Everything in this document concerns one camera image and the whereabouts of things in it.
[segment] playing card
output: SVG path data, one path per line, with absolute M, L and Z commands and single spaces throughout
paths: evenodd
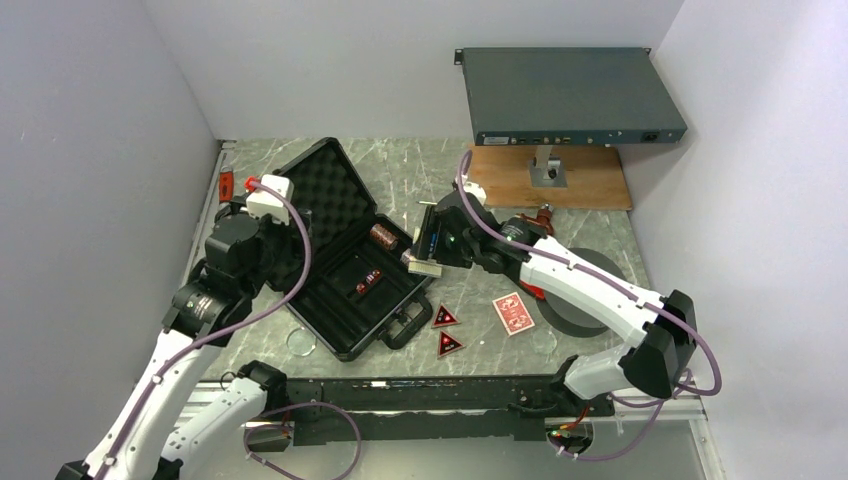
M 518 292 L 493 300 L 492 303 L 495 305 L 498 316 L 501 317 L 507 334 L 515 335 L 536 325 L 530 318 L 530 312 L 527 311 Z

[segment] wooden board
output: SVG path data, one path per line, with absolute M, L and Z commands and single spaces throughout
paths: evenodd
M 536 188 L 530 182 L 528 162 L 535 147 L 481 147 L 472 145 L 470 178 L 486 190 L 493 207 L 555 207 L 630 210 L 633 202 L 621 171 L 618 150 L 594 146 L 554 147 L 565 165 L 566 188 Z

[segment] foam padding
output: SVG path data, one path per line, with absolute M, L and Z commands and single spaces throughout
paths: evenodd
M 312 251 L 318 252 L 363 216 L 373 216 L 376 206 L 356 172 L 346 166 L 350 160 L 338 143 L 319 142 L 313 148 L 272 174 L 294 183 L 291 201 L 298 210 L 312 211 L 310 240 Z M 291 272 L 301 264 L 300 259 L 282 260 L 277 271 Z

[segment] metal stand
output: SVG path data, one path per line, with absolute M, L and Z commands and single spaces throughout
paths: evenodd
M 536 155 L 528 164 L 530 182 L 534 187 L 568 187 L 562 160 L 558 156 L 551 156 L 553 148 L 553 145 L 536 147 Z

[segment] black carrying case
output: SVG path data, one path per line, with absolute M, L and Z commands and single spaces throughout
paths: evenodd
M 409 273 L 401 254 L 412 238 L 377 203 L 335 138 L 324 138 L 282 168 L 272 172 L 294 183 L 292 204 L 310 221 L 312 268 L 289 310 L 341 361 L 358 357 L 375 339 L 397 350 L 433 316 L 425 296 L 431 278 Z M 371 238 L 380 224 L 397 237 L 391 251 Z M 302 258 L 279 262 L 268 284 L 288 290 L 297 281 Z M 379 280 L 364 294 L 356 292 L 373 269 Z M 418 304 L 421 311 L 406 311 Z

